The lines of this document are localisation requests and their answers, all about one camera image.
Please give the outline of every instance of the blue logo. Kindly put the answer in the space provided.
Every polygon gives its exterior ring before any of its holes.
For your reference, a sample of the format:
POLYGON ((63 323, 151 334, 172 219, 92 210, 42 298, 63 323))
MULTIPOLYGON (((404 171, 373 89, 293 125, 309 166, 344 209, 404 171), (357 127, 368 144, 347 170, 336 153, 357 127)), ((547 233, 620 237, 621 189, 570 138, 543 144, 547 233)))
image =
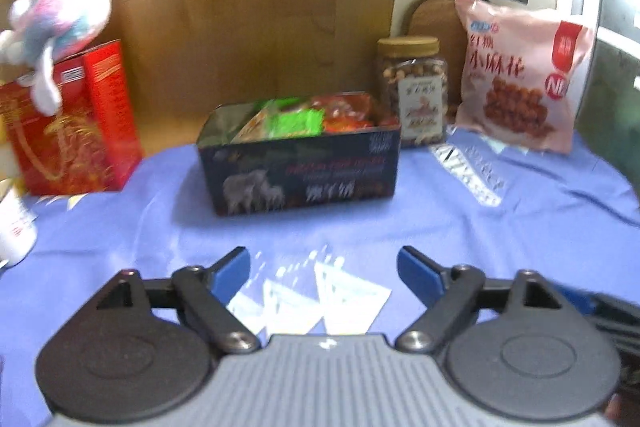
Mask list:
POLYGON ((476 33, 487 33, 491 29, 491 23, 482 21, 473 21, 471 23, 471 31, 476 33))

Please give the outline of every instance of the jar label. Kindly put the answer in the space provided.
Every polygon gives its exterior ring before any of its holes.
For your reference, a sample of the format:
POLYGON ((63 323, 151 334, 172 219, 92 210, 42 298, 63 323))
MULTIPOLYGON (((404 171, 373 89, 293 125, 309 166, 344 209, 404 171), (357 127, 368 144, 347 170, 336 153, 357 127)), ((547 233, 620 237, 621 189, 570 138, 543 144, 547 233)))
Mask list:
POLYGON ((398 82, 403 139, 430 140, 442 135, 442 76, 408 76, 398 82))

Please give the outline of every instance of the red circle logo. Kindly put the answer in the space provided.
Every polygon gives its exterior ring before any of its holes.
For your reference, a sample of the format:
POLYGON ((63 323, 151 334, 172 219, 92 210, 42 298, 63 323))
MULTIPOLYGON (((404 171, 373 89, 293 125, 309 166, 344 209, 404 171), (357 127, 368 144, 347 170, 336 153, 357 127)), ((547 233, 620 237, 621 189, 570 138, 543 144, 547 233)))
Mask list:
POLYGON ((545 80, 546 94, 553 100, 564 98, 568 87, 569 81, 564 74, 551 73, 545 80))

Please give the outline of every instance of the gray ribbed surface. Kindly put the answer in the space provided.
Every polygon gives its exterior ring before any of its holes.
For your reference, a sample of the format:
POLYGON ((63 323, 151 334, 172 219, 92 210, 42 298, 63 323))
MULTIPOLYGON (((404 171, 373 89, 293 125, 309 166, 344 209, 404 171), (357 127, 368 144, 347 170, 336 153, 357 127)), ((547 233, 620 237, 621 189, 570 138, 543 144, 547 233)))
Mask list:
MULTIPOLYGON (((85 426, 57 418, 50 427, 85 426)), ((379 335, 275 336, 266 349, 227 357, 185 405, 139 427, 501 427, 459 397, 429 357, 390 348, 379 335)), ((594 415, 567 427, 610 425, 594 415)))

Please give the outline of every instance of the stuffed animal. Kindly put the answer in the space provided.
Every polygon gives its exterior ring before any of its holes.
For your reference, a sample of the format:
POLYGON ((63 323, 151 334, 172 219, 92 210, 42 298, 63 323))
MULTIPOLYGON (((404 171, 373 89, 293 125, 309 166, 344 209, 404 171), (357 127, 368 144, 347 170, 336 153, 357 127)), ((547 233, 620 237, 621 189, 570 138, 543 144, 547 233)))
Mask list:
POLYGON ((111 0, 17 0, 9 10, 12 30, 0 33, 0 62, 34 69, 19 81, 31 100, 53 116, 62 97, 53 81, 53 63, 82 50, 105 27, 111 0))

